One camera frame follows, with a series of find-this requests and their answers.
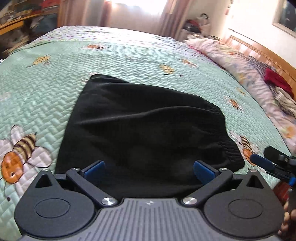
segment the framed painting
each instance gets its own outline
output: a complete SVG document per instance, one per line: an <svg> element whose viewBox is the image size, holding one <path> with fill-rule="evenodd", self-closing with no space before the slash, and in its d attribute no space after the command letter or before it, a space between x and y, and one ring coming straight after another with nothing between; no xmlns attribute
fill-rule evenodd
<svg viewBox="0 0 296 241"><path fill-rule="evenodd" d="M287 0L280 0L273 25L296 38L296 8Z"/></svg>

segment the window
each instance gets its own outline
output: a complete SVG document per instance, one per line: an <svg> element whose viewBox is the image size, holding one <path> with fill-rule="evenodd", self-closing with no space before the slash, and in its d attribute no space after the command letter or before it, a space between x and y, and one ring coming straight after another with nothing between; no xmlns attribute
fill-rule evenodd
<svg viewBox="0 0 296 241"><path fill-rule="evenodd" d="M109 0L113 4L121 3L128 6L138 6L148 12L162 12L167 0Z"/></svg>

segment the curtain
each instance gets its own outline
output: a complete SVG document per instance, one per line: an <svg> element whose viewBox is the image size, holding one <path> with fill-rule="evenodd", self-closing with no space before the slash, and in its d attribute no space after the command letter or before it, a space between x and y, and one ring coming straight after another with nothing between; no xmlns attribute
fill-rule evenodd
<svg viewBox="0 0 296 241"><path fill-rule="evenodd" d="M159 23L158 35L177 39L192 0L168 0Z"/></svg>
<svg viewBox="0 0 296 241"><path fill-rule="evenodd" d="M125 28L178 38L192 0L62 0L60 24Z"/></svg>
<svg viewBox="0 0 296 241"><path fill-rule="evenodd" d="M100 26L104 0L61 0L58 26Z"/></svg>

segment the wooden headboard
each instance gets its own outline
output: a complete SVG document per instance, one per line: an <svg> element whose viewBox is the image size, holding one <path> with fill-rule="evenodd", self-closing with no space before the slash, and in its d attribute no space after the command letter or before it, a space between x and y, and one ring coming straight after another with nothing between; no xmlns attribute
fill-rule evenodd
<svg viewBox="0 0 296 241"><path fill-rule="evenodd" d="M228 29L222 42L240 51L244 55L251 55L257 60L275 67L278 74L292 87L296 97L296 69L280 56L254 40L231 29Z"/></svg>

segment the black cloth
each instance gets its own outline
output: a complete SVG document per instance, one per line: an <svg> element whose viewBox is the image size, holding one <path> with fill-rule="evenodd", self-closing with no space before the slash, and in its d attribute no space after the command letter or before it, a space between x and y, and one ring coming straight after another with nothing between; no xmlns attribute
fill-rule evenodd
<svg viewBox="0 0 296 241"><path fill-rule="evenodd" d="M244 160L219 107L199 96L93 75L70 116L55 173L103 159L111 196L181 198L201 184L195 160L237 171Z"/></svg>

